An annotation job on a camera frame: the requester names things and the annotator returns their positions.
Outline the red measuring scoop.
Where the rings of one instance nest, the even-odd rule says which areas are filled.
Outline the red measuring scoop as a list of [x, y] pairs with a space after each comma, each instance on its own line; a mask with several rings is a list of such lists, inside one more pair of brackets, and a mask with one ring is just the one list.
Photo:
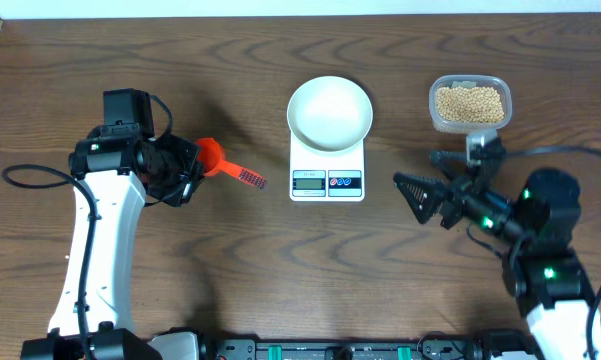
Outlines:
[[260, 190], [267, 186], [267, 180], [257, 172], [227, 161], [224, 148], [214, 138], [200, 138], [196, 145], [200, 148], [198, 159], [204, 164], [205, 177], [225, 173]]

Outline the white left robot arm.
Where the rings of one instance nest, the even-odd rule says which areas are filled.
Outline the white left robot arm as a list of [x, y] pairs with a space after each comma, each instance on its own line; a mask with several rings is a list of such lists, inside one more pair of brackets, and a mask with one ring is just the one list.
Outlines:
[[154, 131], [145, 91], [103, 94], [104, 122], [76, 144], [70, 171], [76, 215], [65, 281], [41, 339], [22, 345], [24, 359], [198, 359], [192, 330], [171, 329], [150, 340], [133, 332], [131, 272], [144, 208], [179, 207], [203, 180], [199, 146], [166, 128]]

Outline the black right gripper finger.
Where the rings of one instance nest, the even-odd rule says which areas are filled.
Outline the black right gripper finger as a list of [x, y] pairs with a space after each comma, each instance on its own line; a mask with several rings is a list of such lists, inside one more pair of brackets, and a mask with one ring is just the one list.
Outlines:
[[439, 179], [396, 172], [393, 183], [420, 224], [426, 224], [439, 211], [445, 198], [446, 187]]
[[429, 154], [431, 164], [441, 172], [451, 172], [452, 169], [447, 166], [448, 162], [459, 162], [463, 165], [467, 164], [467, 156], [463, 152], [452, 152], [444, 150], [433, 150]]

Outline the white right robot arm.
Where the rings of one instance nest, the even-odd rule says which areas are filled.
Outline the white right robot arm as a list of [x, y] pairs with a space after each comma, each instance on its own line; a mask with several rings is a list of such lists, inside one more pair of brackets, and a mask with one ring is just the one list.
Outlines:
[[592, 287], [570, 245], [581, 215], [578, 181], [557, 168], [538, 168], [511, 200], [491, 188], [509, 153], [473, 150], [462, 173], [446, 164], [458, 157], [432, 153], [443, 180], [397, 172], [393, 183], [419, 223], [439, 214], [450, 229], [466, 219], [508, 244], [498, 255], [503, 282], [532, 334], [488, 332], [467, 345], [464, 358], [601, 359], [601, 287]]

